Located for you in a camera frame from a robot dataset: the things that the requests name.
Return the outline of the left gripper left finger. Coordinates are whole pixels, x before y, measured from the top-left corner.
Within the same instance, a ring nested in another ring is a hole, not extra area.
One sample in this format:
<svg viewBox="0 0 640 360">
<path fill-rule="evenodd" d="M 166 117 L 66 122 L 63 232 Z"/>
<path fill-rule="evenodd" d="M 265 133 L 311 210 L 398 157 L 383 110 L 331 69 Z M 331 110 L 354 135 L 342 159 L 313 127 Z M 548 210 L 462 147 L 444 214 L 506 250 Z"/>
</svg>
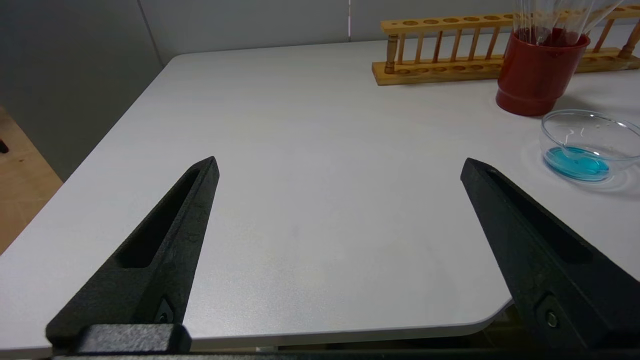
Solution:
<svg viewBox="0 0 640 360">
<path fill-rule="evenodd" d="M 46 326 L 53 353 L 187 353 L 183 320 L 220 173 L 190 166 Z"/>
</svg>

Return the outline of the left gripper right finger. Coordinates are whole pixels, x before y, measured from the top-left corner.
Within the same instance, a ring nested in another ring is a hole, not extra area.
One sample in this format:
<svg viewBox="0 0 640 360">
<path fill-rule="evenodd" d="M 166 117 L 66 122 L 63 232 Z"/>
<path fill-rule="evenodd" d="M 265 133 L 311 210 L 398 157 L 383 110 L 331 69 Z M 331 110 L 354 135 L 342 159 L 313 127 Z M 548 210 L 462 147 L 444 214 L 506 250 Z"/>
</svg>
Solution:
<svg viewBox="0 0 640 360">
<path fill-rule="evenodd" d="M 556 349 L 638 350 L 640 284 L 493 166 L 460 180 L 523 323 Z"/>
</svg>

